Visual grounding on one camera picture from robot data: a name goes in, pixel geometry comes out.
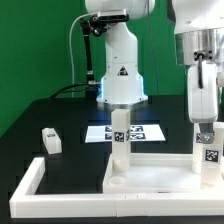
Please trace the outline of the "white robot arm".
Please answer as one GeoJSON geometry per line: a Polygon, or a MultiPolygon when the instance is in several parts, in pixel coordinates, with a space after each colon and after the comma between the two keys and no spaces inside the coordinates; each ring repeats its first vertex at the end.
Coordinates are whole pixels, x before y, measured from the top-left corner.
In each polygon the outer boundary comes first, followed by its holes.
{"type": "MultiPolygon", "coordinates": [[[[187,67],[188,114],[201,141],[217,138],[219,77],[224,64],[224,0],[170,0],[174,10],[177,63],[187,67]]],[[[152,12],[155,0],[85,0],[92,32],[105,36],[106,73],[98,97],[107,104],[145,99],[138,73],[137,38],[126,25],[152,12]]]]}

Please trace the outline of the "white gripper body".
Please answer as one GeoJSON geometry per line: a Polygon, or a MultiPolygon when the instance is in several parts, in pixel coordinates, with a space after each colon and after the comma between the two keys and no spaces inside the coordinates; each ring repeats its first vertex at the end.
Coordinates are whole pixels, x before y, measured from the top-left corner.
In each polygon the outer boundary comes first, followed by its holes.
{"type": "Polygon", "coordinates": [[[217,67],[202,63],[202,85],[199,87],[198,65],[188,69],[187,94],[188,114],[192,123],[213,123],[218,118],[217,67]]]}

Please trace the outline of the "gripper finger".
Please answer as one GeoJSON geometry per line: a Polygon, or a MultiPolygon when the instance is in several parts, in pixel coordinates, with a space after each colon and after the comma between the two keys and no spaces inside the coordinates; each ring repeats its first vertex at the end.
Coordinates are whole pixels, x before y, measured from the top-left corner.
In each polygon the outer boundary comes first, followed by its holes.
{"type": "Polygon", "coordinates": [[[212,123],[199,124],[201,141],[203,144],[212,144],[214,141],[214,130],[212,123]]]}

